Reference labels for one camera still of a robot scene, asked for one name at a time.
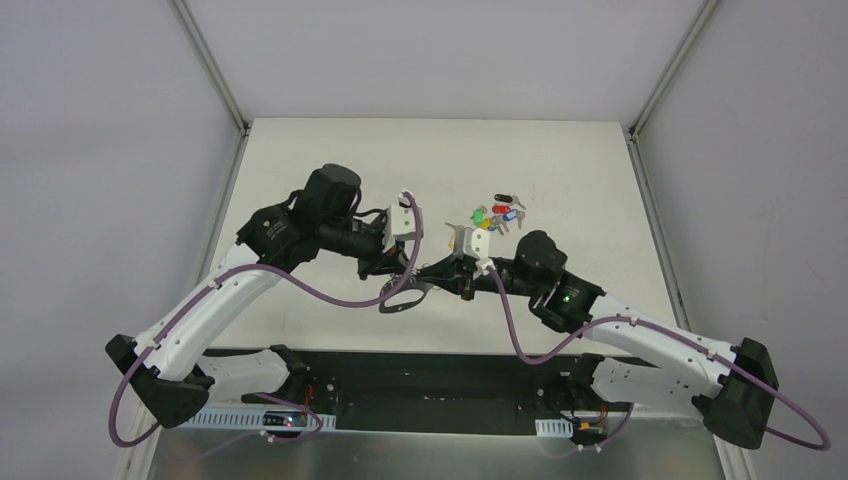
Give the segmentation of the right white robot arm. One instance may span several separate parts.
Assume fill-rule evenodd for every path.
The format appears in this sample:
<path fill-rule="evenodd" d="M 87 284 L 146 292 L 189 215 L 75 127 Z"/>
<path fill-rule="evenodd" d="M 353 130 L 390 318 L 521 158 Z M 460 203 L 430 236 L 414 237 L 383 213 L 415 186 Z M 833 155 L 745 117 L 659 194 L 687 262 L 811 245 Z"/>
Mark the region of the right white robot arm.
<path fill-rule="evenodd" d="M 640 366 L 585 354 L 569 374 L 569 400 L 583 410 L 599 403 L 636 403 L 699 419 L 740 448 L 761 447 L 774 405 L 777 375 L 765 345 L 736 344 L 663 326 L 566 269 L 567 256 L 534 230 L 511 258 L 491 257 L 488 236 L 467 229 L 454 252 L 417 277 L 472 300 L 479 291 L 525 297 L 542 324 L 569 340 L 586 339 L 642 360 Z"/>

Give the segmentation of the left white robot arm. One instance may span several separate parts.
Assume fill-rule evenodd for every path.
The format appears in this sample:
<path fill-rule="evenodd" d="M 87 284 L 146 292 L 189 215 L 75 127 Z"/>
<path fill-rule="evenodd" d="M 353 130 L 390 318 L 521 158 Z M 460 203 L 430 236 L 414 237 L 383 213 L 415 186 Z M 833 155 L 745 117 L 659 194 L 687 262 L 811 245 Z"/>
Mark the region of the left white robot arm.
<path fill-rule="evenodd" d="M 305 390 L 295 357 L 281 347 L 230 358 L 207 355 L 212 342 L 256 299 L 281 281 L 304 282 L 295 269 L 327 251 L 353 258 L 359 278 L 397 275 L 407 280 L 419 249 L 423 215 L 413 194 L 402 191 L 372 222 L 358 214 L 360 176 L 338 164 L 314 170 L 304 187 L 256 210 L 207 277 L 163 319 L 142 333 L 118 334 L 106 354 L 121 372 L 119 391 L 132 390 L 171 429 L 208 403 L 270 394 L 281 404 Z"/>

